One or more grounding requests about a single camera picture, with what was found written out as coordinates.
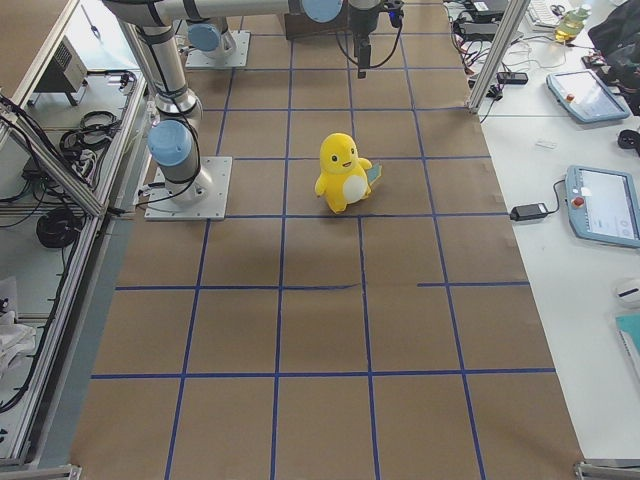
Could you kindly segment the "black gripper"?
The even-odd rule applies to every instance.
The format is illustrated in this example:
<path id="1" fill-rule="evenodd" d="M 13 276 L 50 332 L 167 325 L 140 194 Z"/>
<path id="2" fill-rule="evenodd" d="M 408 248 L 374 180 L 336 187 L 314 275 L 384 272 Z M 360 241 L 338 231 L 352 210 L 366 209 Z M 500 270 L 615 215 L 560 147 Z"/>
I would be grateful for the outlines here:
<path id="1" fill-rule="evenodd" d="M 404 2 L 400 0 L 364 0 L 348 2 L 348 24 L 352 31 L 375 31 L 378 28 L 379 16 L 387 14 L 393 28 L 399 29 L 403 24 Z M 368 35 L 355 36 L 355 55 L 357 61 L 357 78 L 365 79 L 371 67 L 371 44 Z"/>

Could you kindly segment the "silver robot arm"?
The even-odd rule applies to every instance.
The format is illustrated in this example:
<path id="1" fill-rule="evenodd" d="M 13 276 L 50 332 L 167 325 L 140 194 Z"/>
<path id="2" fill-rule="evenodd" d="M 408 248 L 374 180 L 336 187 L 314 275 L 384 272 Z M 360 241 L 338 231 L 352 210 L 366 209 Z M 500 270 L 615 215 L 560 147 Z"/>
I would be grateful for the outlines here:
<path id="1" fill-rule="evenodd" d="M 154 87 L 160 121 L 151 128 L 148 147 L 167 191 L 157 201 L 175 201 L 180 206 L 206 198 L 212 180 L 199 149 L 202 104 L 186 80 L 173 23 L 207 25 L 229 16 L 266 14 L 302 14 L 326 23 L 342 8 L 340 1 L 106 1 L 104 5 L 134 30 L 129 46 L 146 64 L 144 77 Z"/>
<path id="2" fill-rule="evenodd" d="M 364 79 L 368 71 L 385 64 L 384 61 L 377 64 L 371 61 L 370 35 L 378 27 L 379 16 L 388 15 L 397 32 L 403 28 L 402 1 L 303 1 L 301 6 L 305 15 L 316 23 L 331 23 L 341 14 L 346 15 L 346 29 L 352 35 L 353 52 L 347 52 L 347 43 L 339 42 L 338 47 L 343 56 L 356 66 L 360 79 Z M 231 30 L 225 17 L 188 20 L 186 25 L 188 69 L 227 70 L 246 66 L 249 31 Z"/>

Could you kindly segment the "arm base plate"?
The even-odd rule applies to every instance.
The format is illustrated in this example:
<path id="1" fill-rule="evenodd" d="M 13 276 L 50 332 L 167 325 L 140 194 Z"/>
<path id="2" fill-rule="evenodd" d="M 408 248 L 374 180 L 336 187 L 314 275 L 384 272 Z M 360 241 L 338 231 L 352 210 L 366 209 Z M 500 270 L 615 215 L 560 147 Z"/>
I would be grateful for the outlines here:
<path id="1" fill-rule="evenodd" d="M 184 186 L 166 183 L 157 167 L 154 181 L 162 186 L 151 190 L 144 218 L 148 221 L 223 220 L 232 164 L 231 157 L 202 157 L 200 173 L 185 191 Z"/>
<path id="2" fill-rule="evenodd" d="M 248 60 L 251 34 L 246 30 L 227 30 L 220 33 L 211 25 L 188 32 L 190 50 L 186 68 L 189 70 L 221 70 L 244 68 Z"/>

